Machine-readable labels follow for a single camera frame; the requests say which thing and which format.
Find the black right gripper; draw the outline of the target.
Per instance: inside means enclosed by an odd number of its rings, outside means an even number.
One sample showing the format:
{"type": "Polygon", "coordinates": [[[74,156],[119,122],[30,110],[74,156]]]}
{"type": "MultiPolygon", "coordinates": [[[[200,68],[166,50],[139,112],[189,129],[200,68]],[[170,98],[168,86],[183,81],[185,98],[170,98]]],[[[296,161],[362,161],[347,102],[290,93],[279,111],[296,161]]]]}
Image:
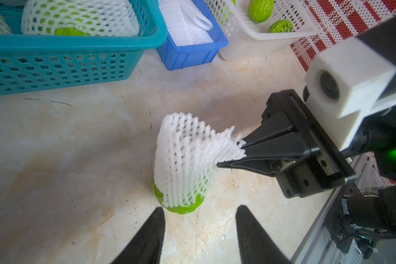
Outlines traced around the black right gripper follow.
{"type": "Polygon", "coordinates": [[[262,124],[244,138],[246,156],[217,167],[276,177],[288,199],[357,180],[355,170],[295,91],[273,93],[266,105],[262,124]]]}

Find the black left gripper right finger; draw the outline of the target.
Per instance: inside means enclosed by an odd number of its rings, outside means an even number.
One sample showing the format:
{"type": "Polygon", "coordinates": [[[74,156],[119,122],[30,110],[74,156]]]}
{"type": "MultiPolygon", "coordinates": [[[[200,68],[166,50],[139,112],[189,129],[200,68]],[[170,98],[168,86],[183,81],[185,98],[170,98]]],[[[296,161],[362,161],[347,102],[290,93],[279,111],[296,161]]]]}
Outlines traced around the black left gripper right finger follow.
{"type": "Polygon", "coordinates": [[[242,264],[290,264],[245,205],[236,211],[236,230],[242,264]]]}

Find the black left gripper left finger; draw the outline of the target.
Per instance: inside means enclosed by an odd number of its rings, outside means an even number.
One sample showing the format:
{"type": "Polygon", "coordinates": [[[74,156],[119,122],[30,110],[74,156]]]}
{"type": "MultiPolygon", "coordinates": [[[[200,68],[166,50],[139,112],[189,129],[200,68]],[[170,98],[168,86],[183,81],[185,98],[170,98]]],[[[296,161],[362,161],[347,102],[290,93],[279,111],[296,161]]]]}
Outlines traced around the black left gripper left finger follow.
{"type": "Polygon", "coordinates": [[[159,264],[165,227],[164,210],[157,207],[112,264],[159,264]]]}

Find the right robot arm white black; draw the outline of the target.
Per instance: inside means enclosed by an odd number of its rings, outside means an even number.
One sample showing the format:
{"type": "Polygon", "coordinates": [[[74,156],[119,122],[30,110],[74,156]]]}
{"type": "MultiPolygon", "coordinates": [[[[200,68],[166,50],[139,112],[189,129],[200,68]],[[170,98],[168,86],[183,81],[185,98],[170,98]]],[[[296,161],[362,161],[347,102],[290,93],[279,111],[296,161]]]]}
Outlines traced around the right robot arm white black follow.
{"type": "MultiPolygon", "coordinates": [[[[218,163],[275,177],[286,198],[342,187],[358,175],[347,158],[373,152],[396,182],[396,15],[318,53],[302,96],[273,93],[244,158],[218,163]]],[[[396,238],[396,186],[342,200],[358,235],[396,238]]]]}

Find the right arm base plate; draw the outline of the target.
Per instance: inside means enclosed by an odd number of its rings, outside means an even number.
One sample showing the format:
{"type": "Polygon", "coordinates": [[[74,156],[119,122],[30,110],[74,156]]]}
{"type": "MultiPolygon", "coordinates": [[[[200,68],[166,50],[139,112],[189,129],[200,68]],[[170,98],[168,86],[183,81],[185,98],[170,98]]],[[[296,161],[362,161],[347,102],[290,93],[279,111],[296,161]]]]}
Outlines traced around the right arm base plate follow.
{"type": "Polygon", "coordinates": [[[309,231],[298,246],[294,264],[360,264],[367,248],[380,244],[386,231],[362,228],[343,213],[342,201],[350,196],[375,197],[382,187],[359,189],[354,184],[332,191],[309,231]]]}

